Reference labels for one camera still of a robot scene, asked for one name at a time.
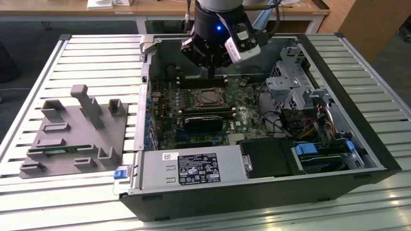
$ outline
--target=cable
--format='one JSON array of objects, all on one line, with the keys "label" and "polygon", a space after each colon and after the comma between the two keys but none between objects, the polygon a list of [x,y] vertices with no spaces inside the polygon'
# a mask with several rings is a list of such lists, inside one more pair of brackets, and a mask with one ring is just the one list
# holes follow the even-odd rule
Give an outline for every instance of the cable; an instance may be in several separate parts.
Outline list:
[{"label": "cable", "polygon": [[278,1],[277,3],[277,7],[275,7],[275,26],[274,26],[274,29],[269,32],[270,36],[274,36],[275,35],[275,32],[278,31],[279,27],[281,27],[281,10],[278,8],[278,6],[281,5],[282,3],[282,0]]},{"label": "cable", "polygon": [[187,0],[184,34],[187,34],[187,31],[188,31],[188,24],[190,24],[190,7],[191,7],[191,0]]},{"label": "cable", "polygon": [[7,89],[0,89],[0,91],[4,90],[31,90],[31,88],[7,88]]}]

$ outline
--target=white table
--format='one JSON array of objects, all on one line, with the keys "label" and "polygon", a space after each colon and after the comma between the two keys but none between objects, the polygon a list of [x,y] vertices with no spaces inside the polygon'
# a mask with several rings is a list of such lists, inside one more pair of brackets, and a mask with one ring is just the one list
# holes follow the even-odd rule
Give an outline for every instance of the white table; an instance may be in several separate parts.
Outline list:
[{"label": "white table", "polygon": [[[381,183],[329,202],[144,223],[114,195],[112,172],[20,179],[19,167],[40,128],[43,98],[78,104],[68,97],[72,84],[87,84],[100,103],[119,98],[131,104],[123,164],[132,163],[139,40],[140,35],[82,35],[58,42],[0,145],[0,230],[345,231],[411,225],[411,122],[401,121],[410,118],[410,109],[346,39],[334,35],[310,35],[310,40],[403,168]],[[315,71],[311,73],[322,85]]]}]

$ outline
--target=blue tab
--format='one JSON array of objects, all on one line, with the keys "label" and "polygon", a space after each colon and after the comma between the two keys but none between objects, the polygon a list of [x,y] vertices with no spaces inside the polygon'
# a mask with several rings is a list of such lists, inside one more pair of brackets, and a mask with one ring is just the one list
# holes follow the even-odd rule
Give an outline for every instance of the blue tab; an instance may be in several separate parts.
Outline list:
[{"label": "blue tab", "polygon": [[303,150],[299,146],[295,147],[295,152],[297,152],[298,155],[303,154]]},{"label": "blue tab", "polygon": [[349,146],[350,151],[355,150],[355,146],[354,146],[353,141],[347,141],[347,146]]},{"label": "blue tab", "polygon": [[116,170],[114,175],[115,180],[127,178],[127,169]]},{"label": "blue tab", "polygon": [[301,143],[297,145],[302,149],[303,154],[315,154],[318,153],[314,143]]}]

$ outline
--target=warning label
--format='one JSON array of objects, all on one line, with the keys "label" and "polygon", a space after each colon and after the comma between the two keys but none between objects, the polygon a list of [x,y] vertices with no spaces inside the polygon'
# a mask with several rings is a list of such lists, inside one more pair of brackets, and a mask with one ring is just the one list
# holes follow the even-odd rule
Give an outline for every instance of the warning label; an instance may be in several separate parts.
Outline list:
[{"label": "warning label", "polygon": [[215,153],[179,156],[180,185],[220,181],[219,161]]}]

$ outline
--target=black plastic cover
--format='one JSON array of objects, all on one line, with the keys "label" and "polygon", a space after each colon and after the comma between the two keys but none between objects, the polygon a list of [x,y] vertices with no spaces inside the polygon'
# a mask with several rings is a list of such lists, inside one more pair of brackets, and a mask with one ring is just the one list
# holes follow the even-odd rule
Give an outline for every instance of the black plastic cover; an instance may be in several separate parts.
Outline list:
[{"label": "black plastic cover", "polygon": [[285,138],[250,139],[239,141],[242,155],[250,157],[252,170],[250,179],[286,177],[305,174],[299,170],[291,151],[293,141]]}]

